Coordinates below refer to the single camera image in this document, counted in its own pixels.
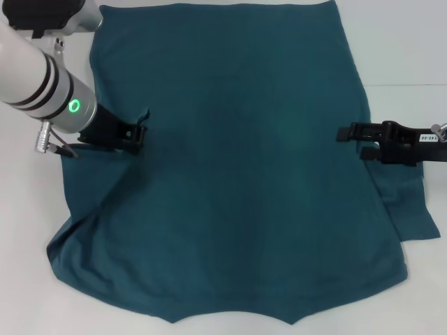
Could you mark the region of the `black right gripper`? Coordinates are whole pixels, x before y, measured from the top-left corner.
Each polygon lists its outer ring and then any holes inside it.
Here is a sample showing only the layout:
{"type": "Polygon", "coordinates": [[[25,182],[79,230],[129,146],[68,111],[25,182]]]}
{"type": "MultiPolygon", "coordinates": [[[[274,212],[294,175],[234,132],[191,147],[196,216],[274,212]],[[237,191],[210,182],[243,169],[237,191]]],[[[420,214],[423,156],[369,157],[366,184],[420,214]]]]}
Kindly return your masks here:
{"type": "Polygon", "coordinates": [[[408,166],[424,161],[447,163],[447,123],[431,128],[408,128],[395,121],[351,123],[339,128],[336,141],[380,141],[380,147],[362,147],[360,158],[364,161],[408,166]]]}

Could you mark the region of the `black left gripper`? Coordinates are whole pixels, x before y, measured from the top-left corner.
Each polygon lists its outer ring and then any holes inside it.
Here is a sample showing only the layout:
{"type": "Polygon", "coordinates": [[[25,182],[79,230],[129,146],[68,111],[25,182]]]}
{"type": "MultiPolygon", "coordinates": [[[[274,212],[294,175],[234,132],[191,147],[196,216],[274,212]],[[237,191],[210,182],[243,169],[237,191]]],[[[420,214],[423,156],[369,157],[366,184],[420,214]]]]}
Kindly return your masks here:
{"type": "Polygon", "coordinates": [[[96,147],[136,154],[137,148],[142,148],[144,145],[145,132],[145,126],[122,121],[98,104],[94,118],[84,130],[80,131],[78,140],[96,147]]]}

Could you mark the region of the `teal blue t-shirt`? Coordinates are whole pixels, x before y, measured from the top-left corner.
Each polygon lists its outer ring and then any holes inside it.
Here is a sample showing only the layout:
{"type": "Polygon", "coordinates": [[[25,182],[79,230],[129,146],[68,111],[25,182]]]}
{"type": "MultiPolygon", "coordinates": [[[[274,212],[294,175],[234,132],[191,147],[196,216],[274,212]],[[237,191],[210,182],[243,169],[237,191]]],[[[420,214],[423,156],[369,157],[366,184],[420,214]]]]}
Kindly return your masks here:
{"type": "Polygon", "coordinates": [[[294,324],[406,280],[402,242],[440,234],[421,166],[336,140],[370,113],[334,1],[100,10],[96,96],[147,132],[62,161],[60,281],[168,322],[294,324]]]}

